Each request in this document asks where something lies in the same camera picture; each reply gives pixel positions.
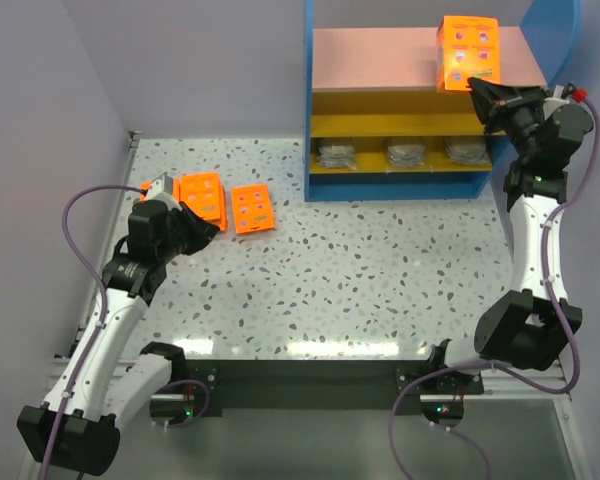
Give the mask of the bagged silver sponges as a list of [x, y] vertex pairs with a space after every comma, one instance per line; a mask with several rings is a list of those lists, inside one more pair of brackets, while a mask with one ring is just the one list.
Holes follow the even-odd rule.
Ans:
[[316, 140], [317, 163], [328, 169], [356, 170], [356, 147], [352, 138], [330, 137]]
[[444, 146], [449, 159], [457, 164], [477, 166], [490, 162], [482, 136], [447, 136]]
[[392, 171], [422, 166], [427, 151], [421, 137], [389, 137], [385, 140], [385, 149]]

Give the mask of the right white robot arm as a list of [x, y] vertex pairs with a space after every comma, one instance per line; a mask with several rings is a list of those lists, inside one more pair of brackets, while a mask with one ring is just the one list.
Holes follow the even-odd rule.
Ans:
[[431, 372], [476, 375], [486, 369], [545, 371], [574, 346], [583, 322], [562, 279], [560, 228], [567, 166], [596, 129], [586, 94], [573, 84], [553, 89], [468, 80], [477, 118], [487, 134], [503, 132], [517, 157], [503, 182], [513, 231], [509, 290], [479, 318], [471, 339], [433, 347]]

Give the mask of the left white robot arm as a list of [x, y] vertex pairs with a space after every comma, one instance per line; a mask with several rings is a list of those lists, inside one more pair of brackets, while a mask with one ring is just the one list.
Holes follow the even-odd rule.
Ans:
[[46, 478], [52, 466], [100, 476], [113, 463], [123, 429], [165, 386], [187, 383], [182, 348], [152, 342], [131, 369], [113, 378], [121, 353], [158, 288], [167, 265], [193, 255], [219, 227], [184, 203], [137, 203], [128, 233], [115, 246], [100, 282], [101, 298], [59, 380], [38, 407], [22, 409], [17, 428]]

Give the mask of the orange Scrub Mommy box top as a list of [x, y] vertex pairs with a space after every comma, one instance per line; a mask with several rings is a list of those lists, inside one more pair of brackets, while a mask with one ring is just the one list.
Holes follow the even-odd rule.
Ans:
[[499, 21], [493, 17], [445, 15], [436, 33], [439, 92], [468, 91], [476, 77], [501, 80]]

